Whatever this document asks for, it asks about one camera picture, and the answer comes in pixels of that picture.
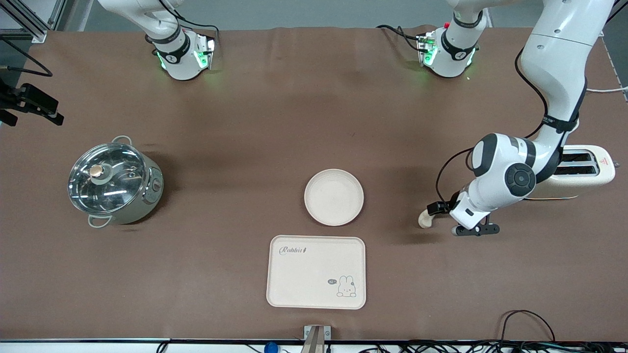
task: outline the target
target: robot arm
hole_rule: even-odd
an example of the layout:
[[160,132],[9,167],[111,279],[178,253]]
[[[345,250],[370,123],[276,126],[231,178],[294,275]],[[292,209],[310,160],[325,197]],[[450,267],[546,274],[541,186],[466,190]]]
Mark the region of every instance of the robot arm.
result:
[[586,91],[585,65],[610,13],[613,0],[545,0],[521,54],[524,75],[546,97],[548,111],[534,141],[489,134],[475,145],[475,175],[450,215],[473,229],[492,211],[514,204],[549,178],[562,147],[577,126]]
[[161,66],[177,80],[189,80],[209,68],[214,39],[184,30],[164,6],[173,8],[183,0],[98,0],[107,11],[138,25],[157,48]]
[[442,77],[456,77],[471,64],[477,40],[488,20],[484,9],[506,5],[517,0],[447,0],[453,9],[453,18],[447,28],[441,27],[426,34],[421,55],[423,65]]

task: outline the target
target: metal clamp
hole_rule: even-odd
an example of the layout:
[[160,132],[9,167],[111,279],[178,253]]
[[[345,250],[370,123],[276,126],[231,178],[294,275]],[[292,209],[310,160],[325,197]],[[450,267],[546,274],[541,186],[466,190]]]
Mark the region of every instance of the metal clamp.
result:
[[325,339],[332,339],[332,327],[321,325],[309,325],[303,327],[305,343],[301,353],[323,353],[325,351]]

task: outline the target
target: white plate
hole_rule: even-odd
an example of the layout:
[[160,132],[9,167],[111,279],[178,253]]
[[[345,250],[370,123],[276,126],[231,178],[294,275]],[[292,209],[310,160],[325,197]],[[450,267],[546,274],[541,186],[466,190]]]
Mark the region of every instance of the white plate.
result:
[[351,173],[327,169],[317,173],[305,187],[305,207],[325,225],[344,225],[360,214],[364,205],[362,185]]
[[366,303],[366,253],[356,237],[276,236],[266,300],[274,307],[349,309]]

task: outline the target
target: green led light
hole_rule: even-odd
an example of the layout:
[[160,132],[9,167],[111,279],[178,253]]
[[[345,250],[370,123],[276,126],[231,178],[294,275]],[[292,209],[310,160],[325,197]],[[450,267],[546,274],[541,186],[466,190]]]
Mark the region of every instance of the green led light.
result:
[[469,54],[469,60],[467,60],[467,66],[471,65],[471,60],[473,59],[473,54],[475,54],[475,49],[473,49],[471,51],[471,54]]
[[157,52],[157,57],[159,58],[159,61],[161,62],[161,68],[166,70],[166,64],[163,63],[163,59],[161,59],[161,55],[159,54],[159,52]]
[[423,63],[427,66],[430,66],[434,62],[434,58],[436,57],[437,53],[438,48],[436,47],[436,45],[432,46],[430,51],[425,54],[425,59],[423,60]]
[[194,51],[194,57],[197,59],[198,61],[198,66],[200,66],[200,68],[206,68],[207,67],[207,56],[204,55],[203,53],[199,53]]

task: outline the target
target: glass lid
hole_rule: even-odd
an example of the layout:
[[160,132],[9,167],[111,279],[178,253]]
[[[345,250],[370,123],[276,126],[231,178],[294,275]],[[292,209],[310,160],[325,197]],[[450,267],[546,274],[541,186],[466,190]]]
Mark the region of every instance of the glass lid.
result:
[[74,164],[68,194],[81,211],[109,214],[133,201],[147,178],[144,158],[135,148],[106,143],[90,149]]

